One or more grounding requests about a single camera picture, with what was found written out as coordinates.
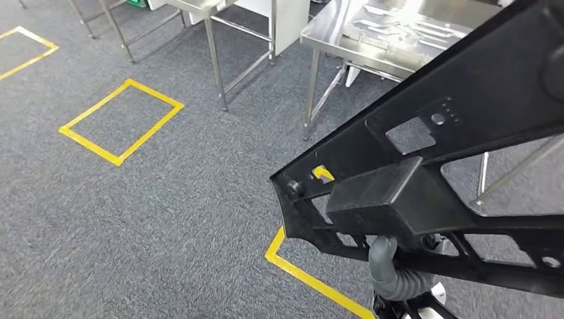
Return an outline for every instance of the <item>metal table leg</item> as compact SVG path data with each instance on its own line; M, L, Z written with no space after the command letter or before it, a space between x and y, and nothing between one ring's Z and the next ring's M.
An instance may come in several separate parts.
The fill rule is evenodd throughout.
M476 190L476 197L479 197L486 191L486 170L488 169L488 158L490 158L490 153L486 152L482 154L480 160L480 176L478 177L478 189Z
M86 29L88 31L88 36L91 39L95 39L96 37L94 36L94 33L92 32L92 29L90 28L90 25L88 25L88 21L86 21L86 19L84 18L84 15L82 15L82 12L80 12L80 9L78 9L74 0L69 0L69 4L72 7L72 9L75 11L76 15L78 15L78 18L80 19L81 25L84 25L86 27Z
M178 11L180 12L180 20L182 22L182 28L186 29L186 20L184 19L184 12L182 11L182 9L178 9Z
M108 17L108 20L110 21L110 24L114 28L114 31L116 31L116 33L118 34L118 38L120 38L120 41L122 42L122 48L125 50L127 57L128 57L128 60L130 62L134 62L133 56L131 55L131 52L129 51L129 46L127 45L127 43L126 43L126 41L123 37L122 31L120 30L120 27L118 26L118 23L116 22L116 19L114 19L114 15L112 14L112 11L108 7L108 3L106 3L105 0L98 0L98 2L102 6L104 13L106 13L106 17Z
M499 189L501 186L506 184L511 178L515 177L517 174L521 173L523 170L535 165L539 160L542 160L544 157L549 155L551 152L559 148L560 146L564 145L564 135L554 136L550 140L546 141L541 147L537 148L534 152L530 153L526 158L520 161L517 165L513 166L507 173L503 174L500 178L498 178L495 182L492 183L491 186L488 187L482 194L479 194L478 197L474 200L474 202L478 205L484 203L484 200L489 198L492 193ZM486 178L486 166L487 162L482 164L482 171L480 175L484 175L484 179Z
M343 73L343 76L339 79L339 82L337 83L338 85L343 85L345 83L345 80L347 79L347 74L349 73L349 64L347 63L347 60L343 59L343 65L338 66L338 69L343 68L345 70L345 73Z
M217 51L215 49L215 41L213 39L212 20L210 18L204 19L206 25L206 33L208 34L208 44L210 45L211 64L213 65L213 73L215 74L215 85L217 86L217 93L219 95L219 102L221 110L227 111L227 101L225 101L225 90L223 89L223 82L221 81L221 72L219 71L219 61L217 58Z
M309 140L309 124L313 111L313 97L315 95L315 83L317 82L317 69L319 68L319 50L313 49L311 58L311 70L309 71L309 84L307 87L307 100L305 102L305 118L303 122L303 139Z
M272 0L270 3L270 39L272 41L268 44L268 50L272 53L268 56L268 59L270 64L274 65L276 64L276 0Z

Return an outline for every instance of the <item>stainless steel table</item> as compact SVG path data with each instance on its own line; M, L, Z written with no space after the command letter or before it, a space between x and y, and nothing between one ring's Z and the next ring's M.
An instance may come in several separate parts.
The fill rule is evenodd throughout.
M498 11L470 0L332 0L300 38L313 48L303 138L349 66L401 82ZM314 107L320 52L344 63Z
M189 13L204 20L204 23L206 25L206 33L208 34L208 44L210 46L213 73L215 74L217 95L219 96L221 109L224 111L227 111L227 101L225 100L225 93L229 92L233 87L235 87L235 85L237 85L237 83L241 82L241 80L243 80L245 76L251 73L267 58L270 60L271 64L274 64L275 62L276 0L270 1L272 6L270 18L270 33L272 36L267 37L266 35L262 35L261 33L248 29L242 25L238 25L215 16L220 11L233 5L235 2L237 2L237 0L164 0L165 3L175 6L178 9L188 11ZM264 41L267 41L269 43L269 50L225 87L223 87L223 81L221 80L221 71L219 69L219 61L217 58L217 51L215 49L215 41L213 39L213 29L211 24L212 20L243 31L247 34L253 35L254 37L257 37L259 39L263 39Z
M147 31L145 31L141 34L139 34L139 35L137 35L137 36L135 36L135 37L133 37L129 40L126 40L124 38L123 34L122 34L122 31L120 30L118 23L116 22L116 19L114 18L114 15L112 14L112 10L119 7L119 6L126 4L128 2L128 0L117 0L116 2L112 3L111 5L108 4L108 0L98 0L98 2L100 3L102 10L97 12L97 13L94 13L92 15L84 16L82 14L82 11L76 5L75 0L69 0L69 4L71 5L72 9L75 11L76 15L78 15L81 25L84 25L84 27L88 31L89 37L92 38L92 39L95 39L96 37L94 36L94 33L92 32L92 29L90 28L90 25L88 23L90 21L94 20L94 19L97 19L98 17L101 17L104 14L106 15L106 17L110 21L110 24L112 25L112 28L114 29L114 31L118 35L118 38L120 39L120 42L122 43L122 48L125 50L127 57L128 57L128 60L130 62L135 62L135 61L133 59L133 56L131 55L131 50L129 49L129 46L132 45L133 43L137 42L142 37L149 35L151 32L155 31L156 29L158 29L159 27L161 27L162 25L164 25L168 21L171 21L172 19L174 19L176 17L180 17L180 20L182 21L182 27L186 28L186 21L184 20L184 16L182 15L182 11L178 9L175 13L166 17L165 19L160 21L158 24L154 25L151 29L148 29Z

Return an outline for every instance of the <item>yellow tape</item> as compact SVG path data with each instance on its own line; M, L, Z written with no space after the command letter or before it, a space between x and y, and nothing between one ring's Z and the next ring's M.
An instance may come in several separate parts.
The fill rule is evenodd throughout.
M330 181L335 180L335 178L333 177L331 172L325 167L325 165L317 166L316 168L313 169L312 172L315 178L321 179L323 183L328 183Z
M143 136L141 136L139 140L136 140L123 154L116 156L71 130L72 126L74 126L81 120L84 120L84 118L91 115L94 111L98 110L104 104L115 98L129 86L133 86L151 96L154 96L155 98L158 98L161 101L170 104L172 106L172 110L170 110L163 118L161 118L155 125L153 125L153 127L151 127L145 134L143 134ZM155 134L155 132L157 132L168 120L170 120L170 118L172 118L172 116L178 113L178 111L180 111L180 109L182 109L183 107L184 104L129 78L124 82L124 84L120 85L114 92L110 93L100 102L84 111L81 115L77 116L69 123L61 126L61 128L59 128L59 132L70 137L72 140L84 146L86 149L98 154L100 157L104 158L110 163L113 163L116 166L120 166L129 155L135 152L144 142L146 142L153 134Z
M2 35L0 35L0 39L5 38L9 35L12 35L14 33L21 33L22 35L25 35L26 37L35 40L39 43L41 43L42 45L45 45L46 47L49 48L49 50L45 53L41 53L40 55L36 56L35 58L32 58L31 60L27 61L26 63L23 63L22 65L16 66L15 68L0 74L0 80L3 80L5 78L7 78L8 76L11 76L12 74L27 68L28 66L32 65L33 63L36 63L37 61L41 60L42 58L45 58L46 56L50 55L51 53L55 52L59 47L56 46L54 43L45 40L44 38L24 29L23 27L16 27L6 33L3 33Z
M284 258L278 256L278 250L284 241L284 228L280 227L276 237L270 244L268 248L265 258L284 270L285 272L289 273L290 275L298 278L301 282L305 283L306 285L310 286L311 288L317 290L322 295L326 296L327 298L333 300L337 304L340 304L343 308L351 311L353 314L356 314L358 317L363 319L375 319L374 314L365 307L361 306L354 300L346 297L344 294L336 291L335 289L327 286L325 283L321 282L320 280L316 279L315 277L311 276L307 272L299 269L298 267L294 266L290 262L286 261Z

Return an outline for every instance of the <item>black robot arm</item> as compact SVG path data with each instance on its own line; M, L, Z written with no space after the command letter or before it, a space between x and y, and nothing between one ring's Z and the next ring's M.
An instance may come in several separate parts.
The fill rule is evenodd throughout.
M436 143L402 154L386 132L413 118ZM440 172L449 161L561 133L564 2L517 0L271 181L286 235L323 253L366 261L366 236L385 235L398 241L397 268L563 298L564 215L479 216ZM324 195L331 222L312 203ZM484 260L469 234L510 236L534 265ZM458 256L417 249L438 235Z

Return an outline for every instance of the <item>rectangular hole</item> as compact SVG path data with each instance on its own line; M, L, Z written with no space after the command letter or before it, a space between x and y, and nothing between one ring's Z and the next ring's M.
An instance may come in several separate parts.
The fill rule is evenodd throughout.
M460 253L449 239L444 239L441 255L457 257Z
M477 254L486 261L502 261L535 266L531 257L507 235L464 235Z
M431 131L420 118L401 123L387 131L386 137L403 155L435 145Z
M491 191L492 184L548 140L536 140L490 152L485 174L486 190ZM480 203L476 199L482 155L446 163L441 167L441 172L460 199L479 215L555 215L564 213L564 197L561 196L563 157L563 147L553 150L537 163L517 171L487 196L481 197Z
M337 233L337 237L343 242L345 246L358 247L353 237L346 234Z
M378 237L378 236L376 236L376 235L367 235L367 236L366 236L366 242L367 242L369 245L372 245L373 242L376 240L376 237Z
M327 207L328 201L329 201L329 194L324 195L324 196L320 196L320 197L316 197L316 198L313 198L311 200L311 202L313 203L315 208L317 208L317 210L319 211L321 216L323 216L323 219L325 220L325 222L330 224L330 225L333 225L333 222L329 219L329 216L327 216L327 212L325 211L325 208Z

